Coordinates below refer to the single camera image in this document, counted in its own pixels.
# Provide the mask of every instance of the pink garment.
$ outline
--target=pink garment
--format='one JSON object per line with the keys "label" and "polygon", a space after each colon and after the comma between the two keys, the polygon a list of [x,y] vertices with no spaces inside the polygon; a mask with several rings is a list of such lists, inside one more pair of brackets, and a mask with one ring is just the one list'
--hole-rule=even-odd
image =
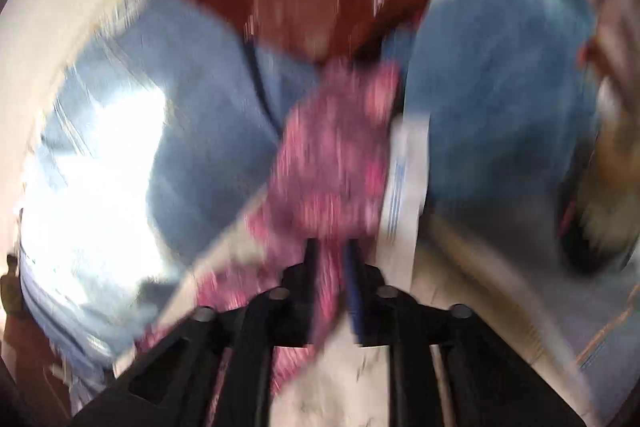
{"label": "pink garment", "polygon": [[[242,307],[277,286],[286,267],[302,262],[308,237],[320,240],[312,345],[276,348],[272,393],[308,363],[334,325],[343,288],[344,240],[373,241],[377,234],[397,86],[393,65],[361,71],[344,62],[329,63],[321,87],[291,111],[267,197],[246,217],[253,236],[266,248],[264,263],[232,264],[198,282],[198,306],[218,311]],[[138,349],[146,351],[165,333],[147,335]]]}

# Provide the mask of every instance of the blue cloth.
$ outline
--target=blue cloth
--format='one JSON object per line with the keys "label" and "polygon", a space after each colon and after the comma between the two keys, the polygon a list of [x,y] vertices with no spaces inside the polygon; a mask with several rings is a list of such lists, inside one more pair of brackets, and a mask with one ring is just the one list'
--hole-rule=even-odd
{"label": "blue cloth", "polygon": [[286,115],[318,79],[189,0],[146,2],[68,69],[22,222],[28,307],[95,383],[267,181]]}
{"label": "blue cloth", "polygon": [[593,126],[594,90],[576,68],[593,23],[586,0],[431,0],[415,36],[387,39],[383,54],[406,73],[405,113],[431,115],[437,201],[558,185]]}

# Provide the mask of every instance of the metal bolt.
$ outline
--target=metal bolt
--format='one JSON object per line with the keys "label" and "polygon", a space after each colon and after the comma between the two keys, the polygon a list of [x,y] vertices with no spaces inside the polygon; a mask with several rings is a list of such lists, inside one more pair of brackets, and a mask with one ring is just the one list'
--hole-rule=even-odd
{"label": "metal bolt", "polygon": [[284,299],[288,297],[289,297],[289,290],[287,290],[286,288],[283,288],[282,286],[274,288],[269,293],[269,298],[273,301],[284,301]]}
{"label": "metal bolt", "polygon": [[193,314],[191,314],[191,318],[194,321],[198,322],[211,322],[213,320],[213,317],[215,316],[216,312],[211,308],[207,308],[206,306],[200,306],[199,308],[196,308]]}
{"label": "metal bolt", "polygon": [[468,319],[471,315],[474,314],[472,309],[469,306],[465,306],[464,304],[454,304],[451,308],[449,308],[451,315],[453,315],[457,319]]}
{"label": "metal bolt", "polygon": [[398,290],[393,286],[380,286],[376,292],[378,297],[383,299],[393,299],[398,297]]}

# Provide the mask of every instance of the blue fabric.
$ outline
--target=blue fabric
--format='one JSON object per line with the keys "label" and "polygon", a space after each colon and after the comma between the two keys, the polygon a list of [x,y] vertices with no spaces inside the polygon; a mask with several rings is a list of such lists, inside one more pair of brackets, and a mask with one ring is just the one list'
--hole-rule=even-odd
{"label": "blue fabric", "polygon": [[267,181],[286,115],[318,79],[189,0],[147,3],[68,69],[22,222],[28,307],[98,383]]}
{"label": "blue fabric", "polygon": [[436,200],[556,187],[593,126],[594,90],[576,68],[593,22],[586,0],[431,0],[414,38],[387,40],[406,73],[405,113],[431,115]]}

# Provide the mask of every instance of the pink cloth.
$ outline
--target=pink cloth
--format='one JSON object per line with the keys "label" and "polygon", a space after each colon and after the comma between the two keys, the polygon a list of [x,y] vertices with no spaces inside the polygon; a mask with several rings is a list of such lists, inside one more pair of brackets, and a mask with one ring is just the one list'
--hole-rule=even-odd
{"label": "pink cloth", "polygon": [[[198,306],[218,311],[242,307],[277,286],[286,267],[302,262],[308,237],[320,240],[312,345],[276,348],[273,393],[308,363],[334,325],[343,288],[344,240],[372,241],[377,234],[397,86],[398,70],[391,64],[362,71],[329,63],[321,87],[289,115],[267,197],[246,217],[266,248],[264,263],[232,264],[198,282]],[[165,333],[147,335],[138,349],[145,351]]]}

